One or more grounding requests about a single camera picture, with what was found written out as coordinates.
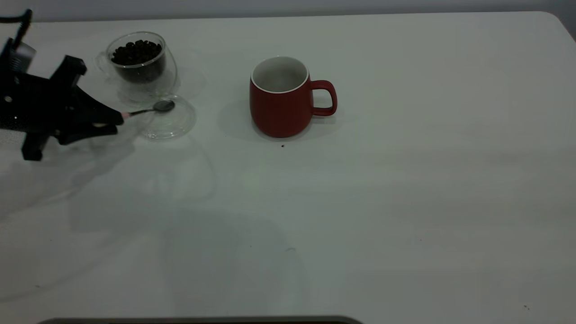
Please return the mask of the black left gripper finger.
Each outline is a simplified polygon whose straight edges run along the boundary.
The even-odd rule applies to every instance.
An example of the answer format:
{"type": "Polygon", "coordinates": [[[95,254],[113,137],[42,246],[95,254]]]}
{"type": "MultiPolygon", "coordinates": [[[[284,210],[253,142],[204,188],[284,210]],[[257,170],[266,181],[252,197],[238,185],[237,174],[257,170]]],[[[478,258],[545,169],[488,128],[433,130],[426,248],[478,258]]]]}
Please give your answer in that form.
{"type": "Polygon", "coordinates": [[[72,120],[76,123],[90,123],[102,125],[123,125],[124,117],[121,112],[95,100],[79,87],[74,87],[67,104],[72,120]]]}
{"type": "Polygon", "coordinates": [[[80,126],[60,130],[58,133],[58,142],[60,145],[70,145],[77,141],[87,138],[103,137],[108,135],[117,135],[116,126],[80,126]]]}

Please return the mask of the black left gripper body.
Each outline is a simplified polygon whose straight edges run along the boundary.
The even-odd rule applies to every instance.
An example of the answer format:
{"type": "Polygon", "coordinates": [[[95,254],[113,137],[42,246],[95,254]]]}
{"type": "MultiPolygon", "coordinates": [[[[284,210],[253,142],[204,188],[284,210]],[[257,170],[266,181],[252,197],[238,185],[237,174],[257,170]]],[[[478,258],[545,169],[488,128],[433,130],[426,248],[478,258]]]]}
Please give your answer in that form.
{"type": "Polygon", "coordinates": [[[84,61],[66,55],[50,78],[27,73],[26,64],[35,51],[20,50],[8,39],[1,52],[1,129],[25,134],[21,153],[27,161],[39,161],[50,137],[78,127],[68,102],[86,73],[84,61]]]}

